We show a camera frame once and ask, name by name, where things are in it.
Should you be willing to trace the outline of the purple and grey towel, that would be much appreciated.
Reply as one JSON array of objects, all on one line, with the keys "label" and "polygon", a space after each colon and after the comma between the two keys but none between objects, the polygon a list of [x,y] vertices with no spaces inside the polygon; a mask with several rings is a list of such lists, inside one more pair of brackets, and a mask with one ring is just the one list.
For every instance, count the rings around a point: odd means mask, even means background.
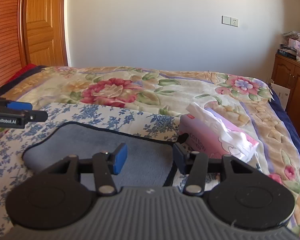
[{"label": "purple and grey towel", "polygon": [[124,143],[126,161],[118,175],[113,176],[116,187],[171,186],[177,172],[173,162],[173,143],[129,135],[78,122],[59,126],[41,142],[28,147],[22,155],[25,166],[39,173],[61,159],[76,155],[90,159],[96,153],[109,155]]}]

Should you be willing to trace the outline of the pink cotton tissue pack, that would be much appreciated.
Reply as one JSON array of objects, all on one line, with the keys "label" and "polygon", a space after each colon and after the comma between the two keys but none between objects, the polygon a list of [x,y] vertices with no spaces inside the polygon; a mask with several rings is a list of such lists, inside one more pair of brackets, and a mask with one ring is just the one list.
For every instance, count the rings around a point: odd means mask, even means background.
[{"label": "pink cotton tissue pack", "polygon": [[214,110],[193,102],[180,117],[179,134],[187,134],[186,143],[209,158],[229,154],[247,163],[255,155],[259,142]]}]

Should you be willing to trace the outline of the blue floral white cloth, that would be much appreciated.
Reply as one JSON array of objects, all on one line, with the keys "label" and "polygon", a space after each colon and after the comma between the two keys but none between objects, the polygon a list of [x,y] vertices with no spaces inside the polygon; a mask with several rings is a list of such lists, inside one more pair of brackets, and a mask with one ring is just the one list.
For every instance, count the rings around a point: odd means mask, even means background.
[{"label": "blue floral white cloth", "polygon": [[75,121],[149,139],[176,141],[180,122],[178,117],[99,105],[51,103],[43,110],[49,115],[46,122],[29,123],[25,129],[0,133],[0,237],[12,228],[5,209],[7,195],[32,176],[22,160],[23,152],[62,124]]}]

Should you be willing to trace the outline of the red cloth at bedside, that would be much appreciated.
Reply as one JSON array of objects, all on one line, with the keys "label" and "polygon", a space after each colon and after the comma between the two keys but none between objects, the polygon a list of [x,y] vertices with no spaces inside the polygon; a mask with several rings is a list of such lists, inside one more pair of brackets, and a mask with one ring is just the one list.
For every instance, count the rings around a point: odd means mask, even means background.
[{"label": "red cloth at bedside", "polygon": [[6,85],[10,83],[19,83],[27,77],[40,72],[41,68],[41,66],[32,63],[28,64],[25,67],[21,68],[21,70],[17,71],[10,79],[8,79]]}]

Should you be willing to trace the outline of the louvered wooden closet door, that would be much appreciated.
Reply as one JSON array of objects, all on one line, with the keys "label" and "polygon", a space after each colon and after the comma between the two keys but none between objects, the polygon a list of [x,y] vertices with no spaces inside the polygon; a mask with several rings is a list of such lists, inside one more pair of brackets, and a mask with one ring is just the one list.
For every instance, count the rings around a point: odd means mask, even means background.
[{"label": "louvered wooden closet door", "polygon": [[0,87],[27,65],[23,3],[24,0],[0,0]]}]

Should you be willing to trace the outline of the floral bed blanket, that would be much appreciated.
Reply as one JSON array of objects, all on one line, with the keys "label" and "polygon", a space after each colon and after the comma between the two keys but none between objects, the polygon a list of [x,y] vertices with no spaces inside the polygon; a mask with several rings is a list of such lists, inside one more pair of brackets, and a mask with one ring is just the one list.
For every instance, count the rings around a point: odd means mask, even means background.
[{"label": "floral bed blanket", "polygon": [[196,102],[259,142],[250,164],[289,189],[295,211],[288,226],[300,237],[300,155],[271,108],[270,87],[253,77],[218,72],[169,72],[134,67],[43,67],[0,96],[43,109],[51,103],[109,106],[180,117]]}]

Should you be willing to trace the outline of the dark blue bed sheet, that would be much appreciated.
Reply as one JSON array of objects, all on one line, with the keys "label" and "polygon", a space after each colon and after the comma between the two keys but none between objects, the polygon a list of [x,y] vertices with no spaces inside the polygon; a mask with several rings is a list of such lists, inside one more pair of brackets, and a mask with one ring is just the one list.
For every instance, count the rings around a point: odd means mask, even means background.
[{"label": "dark blue bed sheet", "polygon": [[299,155],[300,155],[300,137],[290,119],[286,111],[282,108],[281,102],[279,100],[278,95],[275,93],[275,91],[270,88],[270,91],[272,92],[271,101],[269,102],[271,108],[276,113],[276,115],[279,117],[279,119],[285,124],[286,129],[288,130],[291,140],[294,144],[294,146],[297,148]]}]

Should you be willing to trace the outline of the white paper beside cabinet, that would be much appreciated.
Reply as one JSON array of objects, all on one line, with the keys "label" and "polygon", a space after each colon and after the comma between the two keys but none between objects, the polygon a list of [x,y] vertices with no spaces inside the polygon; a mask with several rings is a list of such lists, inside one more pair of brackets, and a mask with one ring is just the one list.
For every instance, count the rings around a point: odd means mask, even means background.
[{"label": "white paper beside cabinet", "polygon": [[273,89],[273,91],[277,94],[277,96],[280,100],[280,103],[281,103],[281,107],[285,110],[288,105],[290,89],[280,86],[280,85],[277,85],[275,83],[271,83],[270,86]]}]

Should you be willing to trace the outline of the wooden side cabinet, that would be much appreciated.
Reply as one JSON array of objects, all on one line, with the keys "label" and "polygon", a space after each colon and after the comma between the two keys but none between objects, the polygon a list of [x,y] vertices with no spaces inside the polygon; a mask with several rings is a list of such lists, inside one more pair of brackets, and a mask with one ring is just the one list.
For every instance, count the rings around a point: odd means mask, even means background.
[{"label": "wooden side cabinet", "polygon": [[271,80],[290,90],[286,112],[300,137],[300,63],[276,54]]}]

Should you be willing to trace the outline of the clutter pile on cabinet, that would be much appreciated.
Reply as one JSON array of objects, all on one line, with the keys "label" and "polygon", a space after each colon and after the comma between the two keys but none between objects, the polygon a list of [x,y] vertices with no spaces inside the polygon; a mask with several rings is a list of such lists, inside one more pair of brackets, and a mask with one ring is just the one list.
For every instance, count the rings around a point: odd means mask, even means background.
[{"label": "clutter pile on cabinet", "polygon": [[300,33],[298,31],[284,33],[277,53],[300,63]]}]

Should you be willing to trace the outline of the white wall switch socket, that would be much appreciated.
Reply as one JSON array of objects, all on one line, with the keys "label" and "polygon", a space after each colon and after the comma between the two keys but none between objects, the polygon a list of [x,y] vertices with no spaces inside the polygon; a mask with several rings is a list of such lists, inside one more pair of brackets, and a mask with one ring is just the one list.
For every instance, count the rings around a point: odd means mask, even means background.
[{"label": "white wall switch socket", "polygon": [[239,26],[239,19],[223,15],[222,16],[222,24],[230,25],[230,26],[233,26],[233,27],[238,27]]}]

